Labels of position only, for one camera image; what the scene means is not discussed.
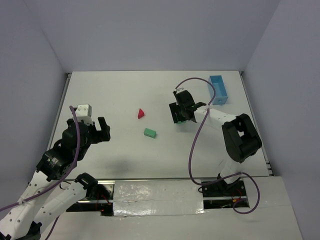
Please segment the red triangular wood block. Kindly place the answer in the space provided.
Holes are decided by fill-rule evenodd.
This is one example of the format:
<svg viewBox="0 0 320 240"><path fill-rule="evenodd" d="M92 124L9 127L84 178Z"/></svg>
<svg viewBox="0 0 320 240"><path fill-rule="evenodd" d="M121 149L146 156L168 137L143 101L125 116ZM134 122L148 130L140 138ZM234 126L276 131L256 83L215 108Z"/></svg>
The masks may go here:
<svg viewBox="0 0 320 240"><path fill-rule="evenodd" d="M137 118L138 119L141 119L145 116L145 112L140 108L139 111L138 111L138 115L137 115Z"/></svg>

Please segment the blue plastic box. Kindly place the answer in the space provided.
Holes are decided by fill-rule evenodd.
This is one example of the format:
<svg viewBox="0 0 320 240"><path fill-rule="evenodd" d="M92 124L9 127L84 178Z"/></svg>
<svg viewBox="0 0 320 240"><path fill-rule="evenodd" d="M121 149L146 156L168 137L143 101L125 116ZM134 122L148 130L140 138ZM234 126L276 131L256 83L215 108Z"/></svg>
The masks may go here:
<svg viewBox="0 0 320 240"><path fill-rule="evenodd" d="M212 105L224 105L228 100L228 94L221 75L211 75L208 81L214 86L215 98Z"/></svg>

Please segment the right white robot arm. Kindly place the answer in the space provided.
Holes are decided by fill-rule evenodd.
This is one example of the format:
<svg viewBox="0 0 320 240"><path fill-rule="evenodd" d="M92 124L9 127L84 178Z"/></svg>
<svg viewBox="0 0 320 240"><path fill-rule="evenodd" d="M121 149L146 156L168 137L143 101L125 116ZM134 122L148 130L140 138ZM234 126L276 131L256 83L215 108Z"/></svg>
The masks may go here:
<svg viewBox="0 0 320 240"><path fill-rule="evenodd" d="M241 167L242 163L262 148L262 140L252 119L245 113L240 115L228 114L213 109L203 102L196 103L191 93L185 89L176 89L173 91L173 95L175 102L169 104L169 108L175 124L186 121L196 123L197 120L200 120L188 157L190 180L200 187L217 184L222 191L234 187L241 176L245 174ZM192 157L204 125L221 130L225 150L228 154L228 159L217 179L207 183L197 182L192 174Z"/></svg>

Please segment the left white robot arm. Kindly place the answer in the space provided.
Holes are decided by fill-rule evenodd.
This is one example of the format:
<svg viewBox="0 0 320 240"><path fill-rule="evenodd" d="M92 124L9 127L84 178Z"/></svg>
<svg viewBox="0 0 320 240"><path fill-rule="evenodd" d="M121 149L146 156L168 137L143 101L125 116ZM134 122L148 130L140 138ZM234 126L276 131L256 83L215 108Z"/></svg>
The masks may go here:
<svg viewBox="0 0 320 240"><path fill-rule="evenodd" d="M48 225L79 200L108 201L110 192L88 173L81 173L62 193L48 201L58 187L81 161L92 144L111 139L110 126L104 117L95 123L67 120L67 129L53 147L47 150L36 166L32 180L16 203L6 207L8 214L0 221L2 240L38 240Z"/></svg>

